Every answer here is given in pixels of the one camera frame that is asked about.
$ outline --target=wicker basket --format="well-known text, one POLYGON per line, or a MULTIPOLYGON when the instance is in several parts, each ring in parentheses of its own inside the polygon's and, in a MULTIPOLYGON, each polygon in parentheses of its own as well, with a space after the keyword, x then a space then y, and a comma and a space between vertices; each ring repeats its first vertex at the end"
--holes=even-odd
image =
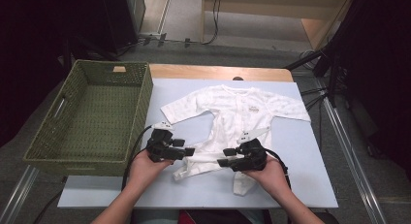
POLYGON ((122 176, 152 86, 148 63, 77 61, 23 161, 62 176, 122 176))

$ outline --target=white baby onesie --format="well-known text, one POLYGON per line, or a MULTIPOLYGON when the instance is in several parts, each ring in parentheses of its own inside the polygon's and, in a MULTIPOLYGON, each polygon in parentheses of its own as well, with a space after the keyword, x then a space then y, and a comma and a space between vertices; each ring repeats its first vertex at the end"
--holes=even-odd
MULTIPOLYGON (((226 85, 205 87, 164 107, 161 111, 171 124, 211 112, 212 129, 205 142, 191 145, 196 151, 184 158, 186 165, 174 172, 176 180, 221 169, 217 159, 225 158, 223 149, 238 147, 243 131, 270 127, 274 117, 310 121, 302 101, 263 91, 259 88, 231 88, 226 85)), ((262 146, 270 147, 270 132, 258 137, 262 146)), ((244 195, 255 183, 236 175, 234 191, 244 195)))

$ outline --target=onesie sleeve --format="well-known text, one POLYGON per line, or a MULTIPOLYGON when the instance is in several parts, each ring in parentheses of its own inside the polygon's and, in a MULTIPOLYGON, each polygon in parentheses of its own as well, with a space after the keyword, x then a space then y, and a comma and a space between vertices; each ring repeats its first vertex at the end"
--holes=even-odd
POLYGON ((267 108, 273 116, 311 121, 303 101, 273 93, 266 97, 267 108))
POLYGON ((210 99, 208 89, 203 88, 163 106, 161 111, 171 124, 175 124, 208 111, 210 99))

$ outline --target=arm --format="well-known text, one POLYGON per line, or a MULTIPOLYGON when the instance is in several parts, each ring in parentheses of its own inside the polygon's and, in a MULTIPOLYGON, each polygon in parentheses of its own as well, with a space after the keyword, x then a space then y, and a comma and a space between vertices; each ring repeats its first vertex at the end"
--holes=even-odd
POLYGON ((92 223, 125 223, 145 188, 172 163, 171 160, 153 163, 143 150, 133 161, 124 190, 92 223))
POLYGON ((267 156, 267 164, 262 171, 243 173, 256 179, 272 198, 285 209, 293 223, 323 223, 291 191, 283 170, 276 159, 267 156))

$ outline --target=black robotic gripper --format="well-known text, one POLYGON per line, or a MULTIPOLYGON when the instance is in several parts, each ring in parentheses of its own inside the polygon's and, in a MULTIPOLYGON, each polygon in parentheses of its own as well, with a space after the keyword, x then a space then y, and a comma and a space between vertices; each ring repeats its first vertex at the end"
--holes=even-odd
POLYGON ((185 156, 193 156, 195 148, 175 148, 184 146, 185 141, 183 139, 173 140, 172 136, 172 132, 168 130, 153 130, 146 147, 153 162, 160 162, 163 159, 181 160, 185 156))
POLYGON ((234 172, 248 170, 261 171, 266 166, 266 150, 258 139, 243 143, 237 148, 226 148, 223 152, 226 156, 244 155, 243 158, 217 160, 220 167, 230 167, 234 172))

